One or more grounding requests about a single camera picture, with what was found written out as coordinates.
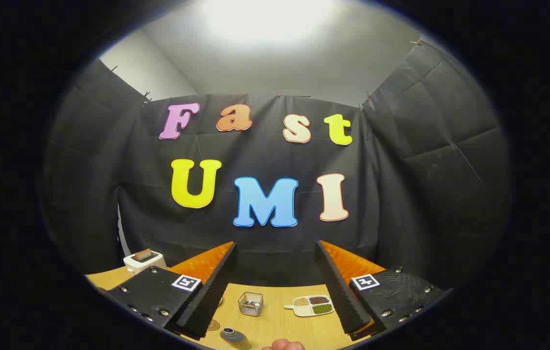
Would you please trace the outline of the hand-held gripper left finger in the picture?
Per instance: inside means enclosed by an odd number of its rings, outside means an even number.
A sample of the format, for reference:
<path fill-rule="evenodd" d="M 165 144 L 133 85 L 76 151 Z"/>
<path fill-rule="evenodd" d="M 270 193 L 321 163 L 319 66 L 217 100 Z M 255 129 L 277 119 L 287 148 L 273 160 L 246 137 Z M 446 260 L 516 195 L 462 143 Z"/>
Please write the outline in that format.
<path fill-rule="evenodd" d="M 236 244 L 228 242 L 171 268 L 148 266 L 108 290 L 108 296 L 160 328 L 200 340 L 235 266 Z"/>

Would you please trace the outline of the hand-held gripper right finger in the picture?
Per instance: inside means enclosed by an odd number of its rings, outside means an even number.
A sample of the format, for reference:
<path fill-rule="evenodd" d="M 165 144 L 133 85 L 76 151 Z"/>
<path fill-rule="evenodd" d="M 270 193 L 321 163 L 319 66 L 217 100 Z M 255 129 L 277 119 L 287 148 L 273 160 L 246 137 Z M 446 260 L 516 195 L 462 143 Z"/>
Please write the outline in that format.
<path fill-rule="evenodd" d="M 315 261 L 352 340 L 392 332 L 450 293 L 408 268 L 384 268 L 326 241 L 317 241 Z"/>

